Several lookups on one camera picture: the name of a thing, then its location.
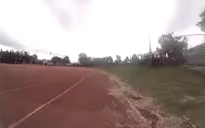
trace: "dirt edge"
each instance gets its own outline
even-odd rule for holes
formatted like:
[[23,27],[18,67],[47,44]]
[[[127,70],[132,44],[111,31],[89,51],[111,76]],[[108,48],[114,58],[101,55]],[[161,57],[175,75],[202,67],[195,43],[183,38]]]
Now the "dirt edge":
[[144,97],[134,91],[127,83],[116,76],[102,71],[111,81],[108,94],[117,99],[126,108],[128,121],[120,128],[197,128],[190,119],[177,117],[161,111],[150,97]]

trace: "white lane line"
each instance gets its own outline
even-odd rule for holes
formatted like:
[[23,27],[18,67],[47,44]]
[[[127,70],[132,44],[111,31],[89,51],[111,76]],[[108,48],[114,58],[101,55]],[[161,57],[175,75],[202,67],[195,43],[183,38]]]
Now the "white lane line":
[[4,93],[8,93],[8,92],[18,91],[18,90],[21,90],[21,89],[31,88],[31,87],[38,86],[38,85],[39,84],[36,83],[36,84],[31,84],[31,85],[27,85],[27,86],[23,86],[23,87],[19,87],[19,88],[14,88],[14,89],[8,89],[8,90],[0,91],[0,95],[4,94]]
[[38,108],[36,108],[35,110],[33,110],[32,112],[30,112],[29,114],[27,114],[26,116],[24,116],[23,118],[21,118],[20,120],[10,124],[7,128],[15,128],[17,126],[19,126],[22,122],[24,122],[25,120],[27,120],[29,117],[33,116],[35,113],[37,113],[38,111],[40,111],[41,109],[43,109],[44,107],[46,107],[47,105],[49,105],[51,102],[57,100],[58,98],[60,98],[62,95],[66,94],[67,92],[69,92],[72,88],[74,88],[75,86],[77,86],[79,83],[81,83],[83,79],[80,79],[79,81],[77,81],[75,84],[73,84],[71,87],[69,87],[67,90],[65,90],[64,92],[60,93],[59,95],[57,95],[56,97],[52,98],[51,100],[47,101],[45,104],[42,104],[41,106],[39,106]]

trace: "grass field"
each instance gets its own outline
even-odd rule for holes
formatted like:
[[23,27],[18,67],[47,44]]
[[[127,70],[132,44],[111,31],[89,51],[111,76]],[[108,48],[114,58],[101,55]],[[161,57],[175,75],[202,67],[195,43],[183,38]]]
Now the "grass field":
[[132,85],[144,96],[151,96],[164,110],[187,115],[205,127],[205,76],[181,67],[103,68]]

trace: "sky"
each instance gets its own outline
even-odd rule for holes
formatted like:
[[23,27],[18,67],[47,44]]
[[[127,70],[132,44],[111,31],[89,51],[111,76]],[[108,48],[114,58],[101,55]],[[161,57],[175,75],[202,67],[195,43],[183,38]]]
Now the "sky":
[[[131,56],[158,47],[166,32],[202,33],[195,26],[205,0],[0,0],[0,48],[38,57]],[[201,37],[189,38],[189,46]]]

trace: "red running track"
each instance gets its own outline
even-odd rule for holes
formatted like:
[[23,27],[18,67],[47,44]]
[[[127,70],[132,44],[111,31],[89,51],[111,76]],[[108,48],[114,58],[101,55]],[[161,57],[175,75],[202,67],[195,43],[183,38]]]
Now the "red running track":
[[110,84],[86,68],[0,64],[0,128],[114,128]]

